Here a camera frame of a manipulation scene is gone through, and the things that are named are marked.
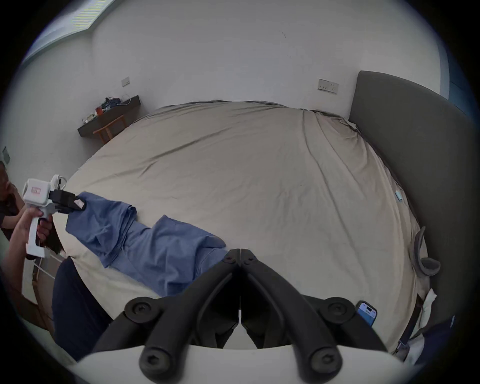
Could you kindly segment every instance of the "bolt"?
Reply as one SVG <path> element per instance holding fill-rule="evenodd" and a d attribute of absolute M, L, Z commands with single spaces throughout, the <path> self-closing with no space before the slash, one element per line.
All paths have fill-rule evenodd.
<path fill-rule="evenodd" d="M 147 303 L 138 303 L 133 307 L 133 313 L 140 314 L 140 313 L 147 313 L 151 311 L 150 305 Z"/>
<path fill-rule="evenodd" d="M 313 354 L 310 366 L 318 373 L 334 373 L 340 370 L 342 359 L 335 349 L 323 348 Z"/>
<path fill-rule="evenodd" d="M 342 303 L 333 303 L 328 306 L 328 310 L 335 316 L 342 316 L 347 313 L 347 308 Z"/>
<path fill-rule="evenodd" d="M 147 357 L 148 364 L 157 365 L 160 359 L 155 355 L 150 355 Z"/>
<path fill-rule="evenodd" d="M 324 364 L 332 364 L 335 360 L 334 355 L 325 355 L 322 357 L 322 361 Z"/>
<path fill-rule="evenodd" d="M 161 349 L 151 348 L 146 358 L 140 361 L 142 371 L 155 372 L 155 374 L 165 373 L 170 369 L 170 356 Z"/>

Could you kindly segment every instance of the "power outlet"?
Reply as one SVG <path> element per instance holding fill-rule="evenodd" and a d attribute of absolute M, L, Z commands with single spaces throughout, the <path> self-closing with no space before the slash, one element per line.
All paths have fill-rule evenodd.
<path fill-rule="evenodd" d="M 126 87 L 128 84 L 130 84 L 130 77 L 126 77 L 121 81 L 122 87 Z"/>
<path fill-rule="evenodd" d="M 318 79 L 318 89 L 320 91 L 326 91 L 326 92 L 337 94 L 338 84 L 328 80 Z"/>

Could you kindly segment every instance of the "hand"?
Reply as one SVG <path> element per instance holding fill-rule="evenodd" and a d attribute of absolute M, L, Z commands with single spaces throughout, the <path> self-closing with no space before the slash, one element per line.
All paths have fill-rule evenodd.
<path fill-rule="evenodd" d="M 34 217 L 41 217 L 43 214 L 38 208 L 28 208 L 22 215 L 22 218 L 15 227 L 10 239 L 9 255 L 15 257 L 25 257 L 26 247 L 28 243 L 28 235 L 30 233 L 30 225 Z M 52 230 L 52 215 L 48 216 L 47 220 L 42 220 L 36 228 L 37 236 L 40 240 L 45 241 Z"/>

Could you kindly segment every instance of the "smartphone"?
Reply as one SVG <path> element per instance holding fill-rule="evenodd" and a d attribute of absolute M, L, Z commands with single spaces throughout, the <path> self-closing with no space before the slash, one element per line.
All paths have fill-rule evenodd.
<path fill-rule="evenodd" d="M 366 301 L 360 300 L 355 307 L 357 309 L 357 313 L 368 323 L 371 327 L 373 322 L 377 318 L 377 310 L 372 307 Z"/>

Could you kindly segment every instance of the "beige bedsheet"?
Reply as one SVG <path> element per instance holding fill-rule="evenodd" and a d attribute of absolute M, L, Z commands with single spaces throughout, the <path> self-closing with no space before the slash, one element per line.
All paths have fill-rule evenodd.
<path fill-rule="evenodd" d="M 241 102 L 161 108 L 101 148 L 67 190 L 130 203 L 148 226 L 162 215 L 194 224 L 252 250 L 302 294 L 366 300 L 389 350 L 426 293 L 408 257 L 419 226 L 407 197 L 341 118 Z M 55 215 L 65 250 L 110 316 L 156 296 L 104 269 L 66 220 Z"/>

